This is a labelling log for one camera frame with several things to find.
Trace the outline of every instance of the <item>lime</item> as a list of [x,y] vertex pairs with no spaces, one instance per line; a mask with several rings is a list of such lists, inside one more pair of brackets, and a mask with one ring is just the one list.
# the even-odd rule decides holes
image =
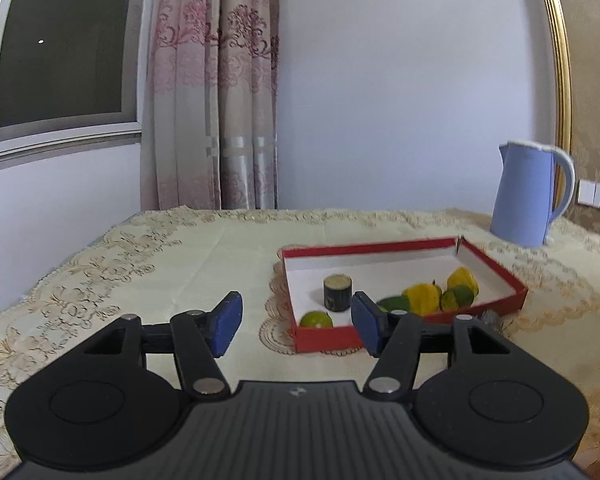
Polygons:
[[475,294],[468,285],[456,285],[452,290],[460,308],[471,306],[474,302]]
[[404,310],[408,312],[410,302],[406,296],[390,296],[378,301],[378,307],[385,312],[391,312],[392,310]]
[[333,320],[326,312],[314,310],[302,316],[300,326],[302,328],[333,328]]
[[442,310],[458,310],[466,306],[471,306],[474,302],[474,292],[467,285],[456,285],[440,298],[440,307]]
[[440,297],[440,307],[442,310],[458,310],[460,308],[453,289],[446,290]]

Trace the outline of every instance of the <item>blue kettle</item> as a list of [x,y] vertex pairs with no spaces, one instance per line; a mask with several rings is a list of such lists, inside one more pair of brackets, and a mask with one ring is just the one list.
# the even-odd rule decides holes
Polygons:
[[[573,160],[560,148],[536,142],[512,140],[500,146],[500,153],[504,168],[491,232],[524,247],[540,247],[549,225],[564,213],[573,196]],[[560,205],[554,210],[556,164],[564,170],[566,186]]]

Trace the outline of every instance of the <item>red box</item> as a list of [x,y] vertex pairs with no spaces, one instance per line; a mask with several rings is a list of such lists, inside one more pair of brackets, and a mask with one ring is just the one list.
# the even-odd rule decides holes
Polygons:
[[400,294],[401,290],[415,283],[430,282],[425,275],[433,275],[445,288],[446,276],[458,265],[468,267],[480,286],[475,303],[458,311],[426,316],[426,320],[433,323],[450,323],[457,314],[476,316],[485,310],[494,310],[501,316],[512,314],[522,308],[528,292],[519,279],[464,237],[287,249],[282,251],[282,260],[297,352],[362,346],[350,321],[349,310],[329,313],[334,319],[333,328],[298,326],[305,312],[326,312],[322,306],[322,279],[334,272],[350,275],[354,292],[362,290],[373,301],[378,301],[382,297]]

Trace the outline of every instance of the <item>pink floral curtain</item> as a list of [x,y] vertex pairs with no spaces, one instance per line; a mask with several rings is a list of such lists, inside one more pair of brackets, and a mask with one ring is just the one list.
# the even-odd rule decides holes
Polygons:
[[142,208],[275,208],[278,0],[155,7]]

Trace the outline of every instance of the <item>small black canister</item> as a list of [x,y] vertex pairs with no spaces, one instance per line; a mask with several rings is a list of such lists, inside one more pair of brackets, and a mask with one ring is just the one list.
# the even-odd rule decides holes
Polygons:
[[332,312],[343,312],[351,306],[351,278],[332,274],[324,279],[324,306]]

